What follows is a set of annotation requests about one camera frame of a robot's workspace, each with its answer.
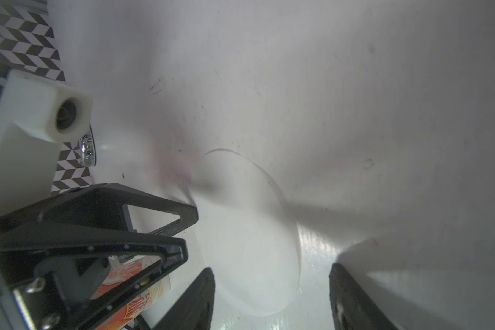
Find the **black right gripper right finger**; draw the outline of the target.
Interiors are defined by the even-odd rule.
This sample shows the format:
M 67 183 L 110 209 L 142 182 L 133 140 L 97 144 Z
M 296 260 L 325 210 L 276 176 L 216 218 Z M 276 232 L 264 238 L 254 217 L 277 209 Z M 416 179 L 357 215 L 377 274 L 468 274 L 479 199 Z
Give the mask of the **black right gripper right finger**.
M 331 267 L 329 299 L 336 329 L 397 329 L 340 263 Z

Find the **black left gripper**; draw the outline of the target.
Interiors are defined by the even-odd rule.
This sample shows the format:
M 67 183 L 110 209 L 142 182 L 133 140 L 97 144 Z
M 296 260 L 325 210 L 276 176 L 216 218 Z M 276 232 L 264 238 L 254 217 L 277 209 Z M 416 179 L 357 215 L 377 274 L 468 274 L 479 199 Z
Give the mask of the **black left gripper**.
M 129 206 L 179 219 L 153 235 L 125 232 L 133 230 Z M 186 242 L 172 237 L 198 220 L 195 206 L 116 183 L 72 189 L 2 215 L 0 329 L 96 329 L 188 260 Z M 157 261 L 96 297 L 115 256 Z

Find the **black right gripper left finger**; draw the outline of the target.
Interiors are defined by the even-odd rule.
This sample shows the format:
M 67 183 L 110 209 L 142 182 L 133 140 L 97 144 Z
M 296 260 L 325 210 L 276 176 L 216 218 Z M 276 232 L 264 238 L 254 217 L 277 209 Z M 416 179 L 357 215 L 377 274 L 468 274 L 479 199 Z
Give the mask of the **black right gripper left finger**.
M 203 269 L 154 329 L 209 330 L 213 317 L 215 289 L 212 269 Z

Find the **translucent round leak-proof paper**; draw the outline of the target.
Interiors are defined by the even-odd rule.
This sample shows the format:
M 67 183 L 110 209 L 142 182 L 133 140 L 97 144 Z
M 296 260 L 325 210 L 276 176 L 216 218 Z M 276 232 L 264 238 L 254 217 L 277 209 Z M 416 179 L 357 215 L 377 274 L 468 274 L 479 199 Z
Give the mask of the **translucent round leak-proof paper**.
M 301 277 L 296 222 L 279 186 L 260 166 L 224 148 L 197 163 L 190 191 L 199 213 L 194 227 L 218 292 L 250 316 L 270 316 L 293 300 Z

